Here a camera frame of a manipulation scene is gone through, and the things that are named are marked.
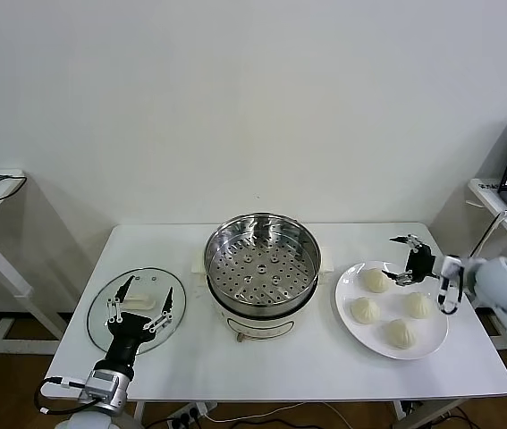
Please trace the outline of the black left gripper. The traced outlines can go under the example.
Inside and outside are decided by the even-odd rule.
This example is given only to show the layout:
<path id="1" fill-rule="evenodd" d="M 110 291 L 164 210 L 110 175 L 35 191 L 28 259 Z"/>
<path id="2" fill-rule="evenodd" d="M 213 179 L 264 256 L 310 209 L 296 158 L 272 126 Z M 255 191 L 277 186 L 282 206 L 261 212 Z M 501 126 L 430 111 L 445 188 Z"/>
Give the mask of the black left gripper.
<path id="1" fill-rule="evenodd" d="M 154 333 L 172 322 L 173 289 L 170 289 L 159 316 L 152 320 L 143 315 L 122 313 L 124 302 L 131 283 L 135 279 L 131 275 L 119 287 L 112 298 L 106 301 L 106 321 L 113 339 L 105 356 L 105 366 L 112 370 L 133 370 L 133 364 L 139 347 L 151 342 Z"/>

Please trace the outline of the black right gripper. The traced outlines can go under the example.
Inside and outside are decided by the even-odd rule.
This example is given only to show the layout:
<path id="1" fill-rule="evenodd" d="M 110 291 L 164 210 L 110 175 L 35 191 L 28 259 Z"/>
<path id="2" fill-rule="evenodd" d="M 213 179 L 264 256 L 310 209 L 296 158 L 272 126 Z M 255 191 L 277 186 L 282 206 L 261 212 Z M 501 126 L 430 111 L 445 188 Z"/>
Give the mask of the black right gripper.
<path id="1" fill-rule="evenodd" d="M 406 234 L 390 238 L 390 241 L 406 244 L 410 248 L 405 273 L 382 273 L 398 286 L 409 286 L 415 282 L 423 282 L 426 277 L 435 278 L 433 268 L 435 256 L 430 248 L 423 248 L 424 243 L 413 234 Z"/>

